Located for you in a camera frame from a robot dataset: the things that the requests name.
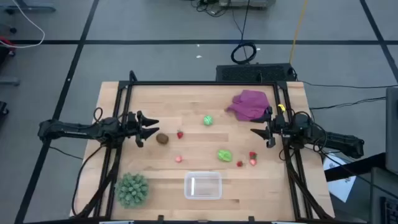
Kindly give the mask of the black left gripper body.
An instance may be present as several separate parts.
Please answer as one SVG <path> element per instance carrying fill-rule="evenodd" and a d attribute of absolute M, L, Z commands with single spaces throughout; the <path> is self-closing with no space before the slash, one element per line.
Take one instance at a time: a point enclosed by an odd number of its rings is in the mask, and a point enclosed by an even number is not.
<path fill-rule="evenodd" d="M 124 132 L 127 138 L 134 136 L 136 138 L 135 142 L 138 147 L 143 147 L 143 127 L 142 127 L 142 111 L 137 113 L 128 112 L 127 120 L 124 127 Z"/>

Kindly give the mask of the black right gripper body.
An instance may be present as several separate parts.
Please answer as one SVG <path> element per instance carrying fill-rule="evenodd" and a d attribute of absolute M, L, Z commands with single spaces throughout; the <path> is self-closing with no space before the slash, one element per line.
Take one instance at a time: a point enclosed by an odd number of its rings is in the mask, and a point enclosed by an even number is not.
<path fill-rule="evenodd" d="M 279 134 L 282 135 L 284 132 L 284 129 L 288 126 L 288 122 L 285 120 L 285 114 L 288 112 L 287 109 L 285 111 L 282 111 L 279 107 L 276 109 L 277 114 L 275 115 L 274 118 L 271 118 L 271 121 L 266 122 L 267 123 L 267 128 L 270 131 L 270 139 L 266 140 L 266 146 L 267 148 L 272 148 L 275 146 L 276 141 L 274 134 Z"/>

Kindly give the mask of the green toy lettuce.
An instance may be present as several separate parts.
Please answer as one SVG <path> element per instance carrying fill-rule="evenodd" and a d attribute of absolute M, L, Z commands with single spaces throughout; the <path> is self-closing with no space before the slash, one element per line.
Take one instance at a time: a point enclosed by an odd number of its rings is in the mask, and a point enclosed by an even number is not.
<path fill-rule="evenodd" d="M 220 149 L 217 153 L 218 159 L 223 162 L 231 162 L 233 160 L 233 155 L 229 150 Z"/>

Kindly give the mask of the clear plastic tupperware container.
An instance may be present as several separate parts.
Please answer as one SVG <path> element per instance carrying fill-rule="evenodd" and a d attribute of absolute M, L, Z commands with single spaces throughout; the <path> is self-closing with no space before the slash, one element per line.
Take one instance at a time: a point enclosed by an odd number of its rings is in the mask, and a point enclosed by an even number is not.
<path fill-rule="evenodd" d="M 214 171 L 187 172 L 184 196 L 189 200 L 219 200 L 222 196 L 222 176 Z"/>

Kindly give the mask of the purple cloth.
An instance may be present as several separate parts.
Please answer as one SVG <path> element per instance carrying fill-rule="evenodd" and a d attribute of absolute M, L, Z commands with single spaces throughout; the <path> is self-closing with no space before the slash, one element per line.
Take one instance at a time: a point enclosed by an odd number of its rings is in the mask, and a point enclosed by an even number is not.
<path fill-rule="evenodd" d="M 269 107 L 269 100 L 262 91 L 243 90 L 232 99 L 232 103 L 225 109 L 234 113 L 238 121 L 251 121 L 262 117 Z"/>

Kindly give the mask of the black computer box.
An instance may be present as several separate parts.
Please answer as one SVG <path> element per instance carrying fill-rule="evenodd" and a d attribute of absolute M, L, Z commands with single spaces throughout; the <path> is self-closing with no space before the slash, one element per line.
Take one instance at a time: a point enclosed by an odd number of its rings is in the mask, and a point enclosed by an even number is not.
<path fill-rule="evenodd" d="M 289 63 L 269 63 L 250 65 L 218 65 L 217 82 L 265 83 L 297 80 L 297 74 Z"/>

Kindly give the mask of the potted green succulent plant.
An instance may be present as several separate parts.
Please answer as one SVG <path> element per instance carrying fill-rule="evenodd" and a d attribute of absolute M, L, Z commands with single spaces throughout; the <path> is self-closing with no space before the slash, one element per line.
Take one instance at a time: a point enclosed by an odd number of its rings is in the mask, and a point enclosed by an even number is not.
<path fill-rule="evenodd" d="M 116 200 L 125 209 L 144 204 L 149 193 L 147 179 L 140 174 L 125 173 L 115 185 Z"/>

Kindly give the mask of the white paper sheet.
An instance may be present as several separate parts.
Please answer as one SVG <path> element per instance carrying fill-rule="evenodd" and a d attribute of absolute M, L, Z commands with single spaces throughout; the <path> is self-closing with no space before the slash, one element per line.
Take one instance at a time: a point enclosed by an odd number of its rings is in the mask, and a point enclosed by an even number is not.
<path fill-rule="evenodd" d="M 329 154 L 328 157 L 324 158 L 323 160 L 323 169 L 324 171 L 327 171 L 328 169 L 339 167 L 340 165 L 345 165 L 345 164 L 346 162 L 340 159 L 339 157 L 336 157 L 334 154 Z M 345 179 L 328 182 L 329 193 L 334 195 L 342 202 L 346 202 L 353 188 L 355 180 L 356 177 L 351 176 Z"/>

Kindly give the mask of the black bar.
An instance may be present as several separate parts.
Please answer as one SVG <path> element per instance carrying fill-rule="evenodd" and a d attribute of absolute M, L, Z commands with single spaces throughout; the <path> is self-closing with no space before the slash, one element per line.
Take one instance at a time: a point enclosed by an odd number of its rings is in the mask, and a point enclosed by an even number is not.
<path fill-rule="evenodd" d="M 376 154 L 374 156 L 351 162 L 349 164 L 340 164 L 337 160 L 325 154 L 325 157 L 337 164 L 336 167 L 327 169 L 325 177 L 327 182 L 345 179 L 351 176 L 359 176 L 370 173 L 373 168 L 386 168 L 386 153 Z"/>

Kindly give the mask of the grey power box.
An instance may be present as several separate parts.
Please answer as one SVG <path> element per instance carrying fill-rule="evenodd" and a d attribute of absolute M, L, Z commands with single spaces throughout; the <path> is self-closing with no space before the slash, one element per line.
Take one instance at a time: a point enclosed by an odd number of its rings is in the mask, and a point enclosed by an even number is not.
<path fill-rule="evenodd" d="M 221 7 L 269 7 L 273 5 L 276 0 L 218 0 Z"/>

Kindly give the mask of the red rolling stool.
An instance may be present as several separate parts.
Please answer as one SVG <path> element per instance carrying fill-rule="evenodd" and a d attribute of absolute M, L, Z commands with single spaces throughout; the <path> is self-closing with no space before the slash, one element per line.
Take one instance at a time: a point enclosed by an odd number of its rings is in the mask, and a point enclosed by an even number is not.
<path fill-rule="evenodd" d="M 5 47 L 7 47 L 9 49 L 9 55 L 10 56 L 12 56 L 12 57 L 15 56 L 16 48 L 15 48 L 15 45 L 12 42 L 7 40 L 3 36 L 0 36 L 0 43 L 3 44 Z"/>

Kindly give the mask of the black aluminium frame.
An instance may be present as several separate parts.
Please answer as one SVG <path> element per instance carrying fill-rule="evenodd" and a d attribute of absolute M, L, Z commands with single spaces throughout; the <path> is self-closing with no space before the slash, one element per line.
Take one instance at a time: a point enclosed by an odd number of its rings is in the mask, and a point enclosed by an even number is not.
<path fill-rule="evenodd" d="M 301 193 L 292 201 L 287 169 L 283 160 L 282 143 L 267 148 L 264 140 L 251 129 L 263 129 L 262 123 L 238 121 L 225 109 L 235 95 L 243 90 L 264 92 L 273 108 L 289 97 L 294 111 L 308 111 L 304 86 L 289 82 L 275 97 L 272 86 L 252 84 L 219 85 L 213 82 L 188 82 L 179 85 L 136 85 L 130 94 L 131 111 L 142 111 L 159 120 L 158 127 L 169 137 L 162 146 L 149 138 L 139 148 L 127 139 L 121 149 L 119 173 L 142 174 L 149 183 L 149 195 L 144 205 L 125 209 L 117 201 L 113 189 L 106 189 L 98 216 L 114 220 L 154 220 L 163 215 L 166 220 L 247 220 L 292 221 L 307 215 Z M 205 126 L 203 118 L 213 117 Z M 177 131 L 183 131 L 183 138 Z M 218 159 L 218 151 L 229 150 L 231 162 Z M 257 153 L 257 164 L 249 163 L 249 153 Z M 182 162 L 175 158 L 182 156 Z M 243 162 L 242 167 L 236 163 Z M 189 200 L 184 196 L 184 178 L 191 171 L 217 171 L 222 176 L 223 192 L 219 200 Z"/>

